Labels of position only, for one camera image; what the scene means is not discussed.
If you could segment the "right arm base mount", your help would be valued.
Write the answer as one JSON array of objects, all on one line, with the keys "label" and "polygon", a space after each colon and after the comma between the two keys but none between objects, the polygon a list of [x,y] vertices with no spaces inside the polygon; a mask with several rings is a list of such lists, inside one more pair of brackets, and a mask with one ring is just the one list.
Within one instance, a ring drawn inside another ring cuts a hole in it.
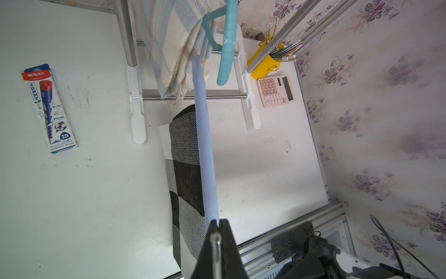
[{"label": "right arm base mount", "polygon": [[341,250],[321,237],[311,222],[283,232],[271,240],[272,254],[276,263],[291,259],[278,272],[278,279],[408,279],[403,269],[372,266],[355,267],[345,272],[336,256]]}]

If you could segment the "blue cream plaid scarf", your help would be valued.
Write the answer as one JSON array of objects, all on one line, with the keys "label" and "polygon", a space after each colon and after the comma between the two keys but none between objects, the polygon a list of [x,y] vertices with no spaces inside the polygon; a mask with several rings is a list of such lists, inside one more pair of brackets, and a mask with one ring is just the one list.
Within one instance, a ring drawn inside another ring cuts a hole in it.
[{"label": "blue cream plaid scarf", "polygon": [[209,78],[212,47],[202,26],[214,1],[133,1],[137,27],[144,40],[162,98],[179,105],[192,88],[192,55],[200,56],[203,75]]}]

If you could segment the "teal plastic clothes hanger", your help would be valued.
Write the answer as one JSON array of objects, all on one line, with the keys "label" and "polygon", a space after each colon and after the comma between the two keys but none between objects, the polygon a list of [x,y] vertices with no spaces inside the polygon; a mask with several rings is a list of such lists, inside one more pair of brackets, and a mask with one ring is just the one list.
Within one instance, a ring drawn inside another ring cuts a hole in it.
[{"label": "teal plastic clothes hanger", "polygon": [[[223,44],[217,44],[210,22],[216,18],[225,16],[225,29]],[[202,26],[213,50],[221,52],[221,60],[217,77],[217,84],[224,86],[230,77],[235,54],[236,34],[238,29],[238,1],[227,1],[224,7],[220,7],[203,17]]]}]

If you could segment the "black grey checkered scarf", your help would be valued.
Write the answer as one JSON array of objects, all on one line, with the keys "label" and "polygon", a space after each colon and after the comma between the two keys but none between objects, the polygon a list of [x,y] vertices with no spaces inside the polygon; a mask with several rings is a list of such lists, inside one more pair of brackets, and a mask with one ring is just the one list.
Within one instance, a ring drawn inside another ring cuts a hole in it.
[{"label": "black grey checkered scarf", "polygon": [[190,279],[206,238],[195,105],[159,127],[173,224],[173,257]]}]

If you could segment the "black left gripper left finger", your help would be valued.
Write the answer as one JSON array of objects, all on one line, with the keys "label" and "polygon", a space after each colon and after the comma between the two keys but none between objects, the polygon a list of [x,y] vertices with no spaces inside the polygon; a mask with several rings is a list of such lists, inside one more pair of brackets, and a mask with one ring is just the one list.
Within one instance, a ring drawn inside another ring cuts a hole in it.
[{"label": "black left gripper left finger", "polygon": [[216,263],[218,263],[218,224],[216,220],[212,220],[191,278],[213,279]]}]

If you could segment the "light blue plastic clothes hanger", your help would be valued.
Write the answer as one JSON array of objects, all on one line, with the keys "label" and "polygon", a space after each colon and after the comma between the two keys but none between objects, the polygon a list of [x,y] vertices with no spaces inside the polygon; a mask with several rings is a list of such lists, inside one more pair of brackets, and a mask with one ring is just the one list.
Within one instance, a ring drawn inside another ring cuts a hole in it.
[{"label": "light blue plastic clothes hanger", "polygon": [[214,168],[213,148],[210,131],[209,111],[207,107],[206,84],[200,56],[192,55],[192,77],[195,97],[196,129],[199,147],[200,172],[204,217],[209,226],[219,220],[217,187]]}]

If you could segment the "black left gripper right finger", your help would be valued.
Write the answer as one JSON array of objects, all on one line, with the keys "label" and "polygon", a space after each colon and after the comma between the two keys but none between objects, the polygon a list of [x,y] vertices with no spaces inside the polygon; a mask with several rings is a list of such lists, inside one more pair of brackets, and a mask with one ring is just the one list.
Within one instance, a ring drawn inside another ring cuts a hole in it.
[{"label": "black left gripper right finger", "polygon": [[223,279],[248,279],[227,219],[220,220],[219,230],[223,238],[221,242]]}]

